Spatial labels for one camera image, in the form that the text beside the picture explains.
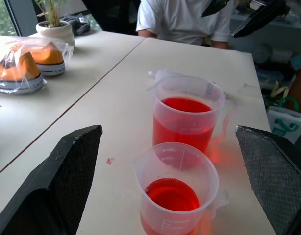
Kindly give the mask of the beaker with red liquid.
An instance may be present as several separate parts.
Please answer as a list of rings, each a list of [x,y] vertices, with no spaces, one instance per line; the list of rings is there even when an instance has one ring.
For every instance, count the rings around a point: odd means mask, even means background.
[[[215,166],[190,145],[155,145],[134,160],[133,170],[147,235],[194,235],[202,219],[215,218],[217,209],[228,204]]]
[[[213,82],[177,73],[157,76],[147,91],[153,97],[153,145],[180,142],[207,153],[225,107],[224,91]]]

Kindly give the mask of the green potted plant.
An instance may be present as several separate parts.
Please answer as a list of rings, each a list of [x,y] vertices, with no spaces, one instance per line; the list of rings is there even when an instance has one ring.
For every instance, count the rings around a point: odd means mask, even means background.
[[[41,11],[37,17],[45,17],[48,28],[61,27],[61,10],[68,0],[33,0]]]

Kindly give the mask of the white bag with green print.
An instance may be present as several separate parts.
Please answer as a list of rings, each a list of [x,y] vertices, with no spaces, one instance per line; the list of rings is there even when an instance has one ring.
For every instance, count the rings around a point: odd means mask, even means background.
[[[294,105],[294,110],[283,107],[286,101]],[[285,97],[277,106],[269,106],[267,109],[271,132],[286,138],[292,144],[295,144],[301,135],[301,113],[297,112],[298,108],[299,105],[294,98]]]

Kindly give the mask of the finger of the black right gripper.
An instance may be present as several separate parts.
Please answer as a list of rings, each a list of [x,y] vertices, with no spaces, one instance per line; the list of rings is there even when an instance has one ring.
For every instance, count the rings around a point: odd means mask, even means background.
[[[286,3],[248,3],[248,8],[254,10],[244,22],[232,33],[232,38],[248,36],[265,27],[279,16],[289,13],[290,7]]]
[[[227,6],[229,0],[209,0],[206,8],[202,11],[201,17],[214,15]]]

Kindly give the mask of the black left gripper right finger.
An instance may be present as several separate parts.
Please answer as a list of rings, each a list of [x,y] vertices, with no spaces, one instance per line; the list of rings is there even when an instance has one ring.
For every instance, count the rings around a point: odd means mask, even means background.
[[[301,152],[286,138],[237,126],[251,188],[276,235],[301,235]]]

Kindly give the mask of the person in white T-shirt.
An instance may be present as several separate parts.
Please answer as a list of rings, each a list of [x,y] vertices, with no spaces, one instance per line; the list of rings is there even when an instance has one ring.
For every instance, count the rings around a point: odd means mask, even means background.
[[[227,49],[234,0],[219,12],[202,17],[210,0],[141,0],[136,32],[139,36]]]

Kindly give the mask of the orange cone device in bag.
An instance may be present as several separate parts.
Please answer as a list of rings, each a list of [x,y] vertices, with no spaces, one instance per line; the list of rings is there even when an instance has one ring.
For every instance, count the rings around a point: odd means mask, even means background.
[[[46,85],[31,52],[0,54],[0,93],[30,94]]]
[[[66,70],[61,51],[53,42],[45,46],[25,45],[22,52],[30,52],[38,70],[45,76],[57,76]]]

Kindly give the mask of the dark grey cloth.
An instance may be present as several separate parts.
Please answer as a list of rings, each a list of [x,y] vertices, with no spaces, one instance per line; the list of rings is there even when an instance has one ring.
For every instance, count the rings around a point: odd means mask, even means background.
[[[90,22],[82,13],[77,15],[66,14],[61,17],[62,21],[68,22],[72,26],[72,31],[75,36],[86,35],[90,32]]]

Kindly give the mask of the white ceramic plant pot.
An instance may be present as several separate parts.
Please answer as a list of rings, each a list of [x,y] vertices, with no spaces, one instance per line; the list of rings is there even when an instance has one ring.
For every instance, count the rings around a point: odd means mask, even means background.
[[[67,21],[60,21],[60,27],[47,27],[48,21],[36,25],[36,31],[42,37],[61,39],[71,46],[75,46],[75,39],[72,25]]]

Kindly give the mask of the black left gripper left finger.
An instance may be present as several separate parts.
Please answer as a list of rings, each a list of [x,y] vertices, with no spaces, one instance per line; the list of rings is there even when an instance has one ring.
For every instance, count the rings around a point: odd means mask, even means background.
[[[0,235],[76,235],[101,136],[101,125],[63,136],[0,213]]]

